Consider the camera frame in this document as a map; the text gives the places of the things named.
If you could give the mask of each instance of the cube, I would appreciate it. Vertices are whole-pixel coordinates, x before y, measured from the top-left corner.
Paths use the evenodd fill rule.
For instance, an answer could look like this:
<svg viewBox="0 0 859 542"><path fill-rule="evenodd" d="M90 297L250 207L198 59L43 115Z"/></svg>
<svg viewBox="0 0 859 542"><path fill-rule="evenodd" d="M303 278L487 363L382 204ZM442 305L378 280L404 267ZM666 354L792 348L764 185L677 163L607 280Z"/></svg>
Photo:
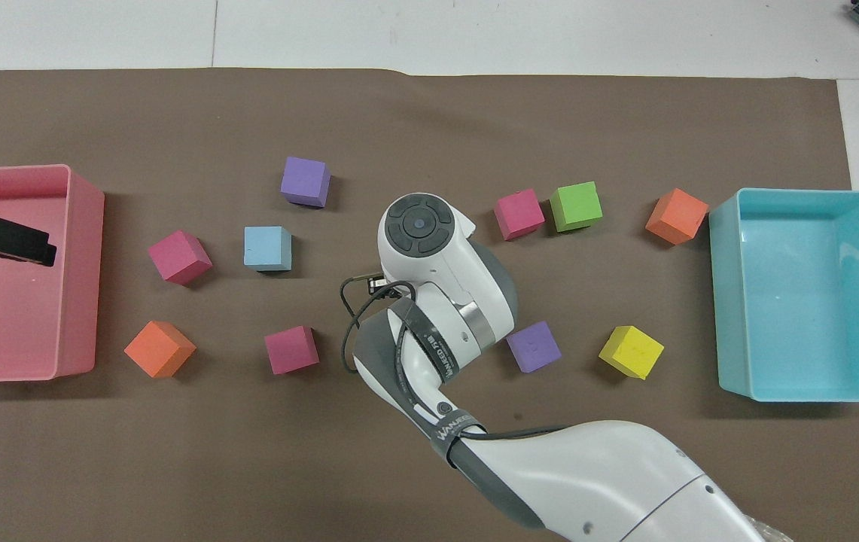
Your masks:
<svg viewBox="0 0 859 542"><path fill-rule="evenodd" d="M533 233L546 220L532 188L498 199L494 210L499 231L506 241Z"/></svg>
<svg viewBox="0 0 859 542"><path fill-rule="evenodd" d="M318 363L312 328L298 326L265 337L272 373L284 374Z"/></svg>
<svg viewBox="0 0 859 542"><path fill-rule="evenodd" d="M325 162L289 157L282 173L282 195L300 206L324 207L331 176Z"/></svg>
<svg viewBox="0 0 859 542"><path fill-rule="evenodd" d="M545 367L559 360L563 354L553 340L550 326L545 321L536 322L526 329L506 337L506 343L512 350L516 364L523 373L533 373L540 367Z"/></svg>
<svg viewBox="0 0 859 542"><path fill-rule="evenodd" d="M243 260L256 271L291 271L292 234L281 226L247 226Z"/></svg>
<svg viewBox="0 0 859 542"><path fill-rule="evenodd" d="M657 200L646 228L670 243L679 245L696 236L708 209L707 203L680 188L674 188Z"/></svg>
<svg viewBox="0 0 859 542"><path fill-rule="evenodd" d="M195 345L168 322L151 320L125 353L151 378L172 376L195 351Z"/></svg>
<svg viewBox="0 0 859 542"><path fill-rule="evenodd" d="M557 188L550 197L550 207L553 209L556 231L593 226L604 217L595 182L581 182Z"/></svg>
<svg viewBox="0 0 859 542"><path fill-rule="evenodd" d="M151 245L148 254L162 279L182 287L212 268L212 260L198 237L183 230Z"/></svg>
<svg viewBox="0 0 859 542"><path fill-rule="evenodd" d="M663 345L633 326L619 326L600 352L600 358L620 373L646 380L663 352Z"/></svg>

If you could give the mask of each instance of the white robotic arm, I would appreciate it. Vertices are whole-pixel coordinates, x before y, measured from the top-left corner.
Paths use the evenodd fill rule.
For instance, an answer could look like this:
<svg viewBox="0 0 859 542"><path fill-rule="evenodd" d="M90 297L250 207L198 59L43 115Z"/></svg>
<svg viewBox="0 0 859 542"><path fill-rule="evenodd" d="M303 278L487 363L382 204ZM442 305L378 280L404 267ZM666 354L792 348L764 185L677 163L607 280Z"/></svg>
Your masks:
<svg viewBox="0 0 859 542"><path fill-rule="evenodd" d="M430 194L403 196L379 223L385 277L410 297L361 323L364 381L485 497L528 528L585 541L763 541L673 443L629 422L490 435L440 385L510 333L516 289L468 240L474 224Z"/></svg>

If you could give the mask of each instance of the pink bin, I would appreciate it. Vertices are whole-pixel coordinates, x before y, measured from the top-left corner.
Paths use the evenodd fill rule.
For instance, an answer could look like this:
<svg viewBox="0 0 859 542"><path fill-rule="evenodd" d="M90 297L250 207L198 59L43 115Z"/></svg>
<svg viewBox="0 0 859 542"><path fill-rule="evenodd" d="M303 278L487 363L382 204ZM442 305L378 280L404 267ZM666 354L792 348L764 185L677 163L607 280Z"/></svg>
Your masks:
<svg viewBox="0 0 859 542"><path fill-rule="evenodd" d="M105 194L65 165L0 168L0 217L57 247L54 267L0 258L0 381L92 370Z"/></svg>

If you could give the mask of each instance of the yellow cube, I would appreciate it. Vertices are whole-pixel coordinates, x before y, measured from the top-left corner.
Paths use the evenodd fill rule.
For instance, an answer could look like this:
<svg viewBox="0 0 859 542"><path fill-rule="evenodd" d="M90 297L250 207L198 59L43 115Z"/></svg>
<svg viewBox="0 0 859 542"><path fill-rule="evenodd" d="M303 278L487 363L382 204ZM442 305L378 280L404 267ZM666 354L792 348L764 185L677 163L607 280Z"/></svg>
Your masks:
<svg viewBox="0 0 859 542"><path fill-rule="evenodd" d="M642 330L633 326L619 326L613 330L600 352L600 359L618 368L626 376L646 380L661 352L663 345Z"/></svg>

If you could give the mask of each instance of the light blue plastic container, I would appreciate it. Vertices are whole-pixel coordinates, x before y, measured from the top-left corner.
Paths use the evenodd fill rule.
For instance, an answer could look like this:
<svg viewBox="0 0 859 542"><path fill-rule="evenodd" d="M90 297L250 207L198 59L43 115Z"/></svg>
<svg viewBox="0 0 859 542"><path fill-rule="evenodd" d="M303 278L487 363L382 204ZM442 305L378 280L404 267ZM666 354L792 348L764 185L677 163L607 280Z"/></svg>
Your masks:
<svg viewBox="0 0 859 542"><path fill-rule="evenodd" d="M745 188L709 222L721 388L859 401L859 192Z"/></svg>

